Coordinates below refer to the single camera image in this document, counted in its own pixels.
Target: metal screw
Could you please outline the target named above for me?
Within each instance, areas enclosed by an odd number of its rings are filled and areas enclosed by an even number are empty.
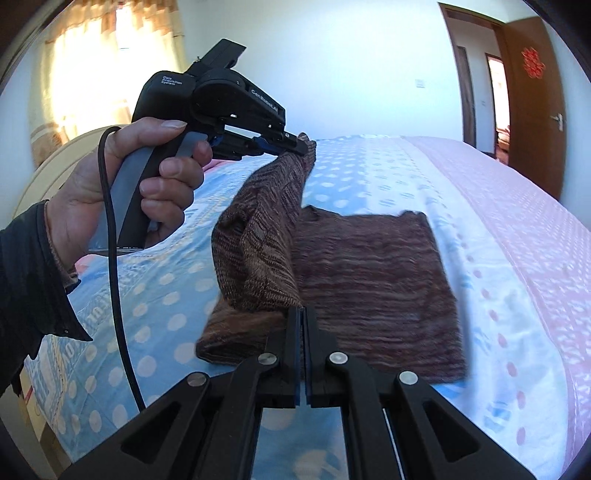
[[[415,383],[418,382],[418,377],[417,374],[415,372],[410,372],[408,370],[406,370],[405,372],[402,372],[398,378],[400,379],[400,381],[404,384],[407,385],[414,385]]]
[[[265,352],[259,355],[258,360],[261,365],[272,365],[277,362],[277,357],[271,352]]]
[[[329,355],[329,360],[335,365],[343,365],[347,363],[349,357],[343,352],[332,352]]]
[[[191,387],[202,387],[205,385],[206,381],[207,377],[201,372],[193,372],[187,377],[187,383],[191,385]]]

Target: finger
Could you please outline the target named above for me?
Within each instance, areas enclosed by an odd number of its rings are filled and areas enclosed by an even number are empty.
[[[193,148],[193,158],[202,167],[209,164],[213,158],[212,146],[206,141],[197,142]]]
[[[184,212],[178,205],[170,200],[142,200],[142,210],[155,222],[161,223],[160,228],[165,227],[169,234],[173,233],[184,222]]]
[[[162,145],[179,136],[187,124],[180,120],[159,120],[144,117],[110,134],[105,153],[123,159],[141,147]]]
[[[165,179],[180,180],[193,190],[203,183],[203,169],[191,157],[166,158],[160,163],[160,174]]]
[[[139,184],[139,191],[146,199],[170,200],[183,210],[193,203],[193,189],[176,179],[145,179]]]

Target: bed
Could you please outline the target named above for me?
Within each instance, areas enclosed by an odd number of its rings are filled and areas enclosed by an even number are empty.
[[[219,294],[210,235],[245,179],[271,160],[217,164],[179,231],[120,258],[129,352],[148,404],[192,371],[230,370],[194,355]],[[321,140],[303,197],[303,205],[343,215],[427,215],[469,366],[464,381],[436,388],[539,480],[556,480],[591,430],[591,233],[514,170],[440,138]],[[72,460],[137,414],[115,340],[106,260],[85,258],[79,270],[70,301],[93,342],[49,336],[25,363]],[[253,478],[348,478],[339,412],[265,410]]]

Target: blue polka dot sheet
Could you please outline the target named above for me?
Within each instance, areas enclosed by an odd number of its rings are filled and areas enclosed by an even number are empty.
[[[493,162],[476,150],[463,155],[475,165]],[[193,371],[231,370],[194,354],[219,295],[210,238],[244,181],[271,160],[246,158],[208,171],[175,234],[118,260],[129,354],[147,404]],[[457,298],[469,366],[464,381],[436,388],[538,479],[556,480],[569,436],[561,356],[502,240],[469,197],[410,139],[366,135],[318,142],[305,205],[342,215],[427,215]],[[106,259],[92,259],[81,278],[70,301],[93,341],[48,336],[38,358],[25,364],[38,404],[73,460],[137,414],[115,339]],[[304,404],[264,411],[256,480],[348,478],[339,411]]]

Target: brown sweater fabric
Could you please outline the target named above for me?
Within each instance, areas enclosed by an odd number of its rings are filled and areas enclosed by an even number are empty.
[[[463,378],[456,301],[425,215],[300,209],[314,156],[312,142],[305,157],[279,156],[220,217],[212,250],[223,299],[197,356],[237,364],[285,327],[286,308],[309,305],[341,350],[378,369],[410,369],[430,382]]]

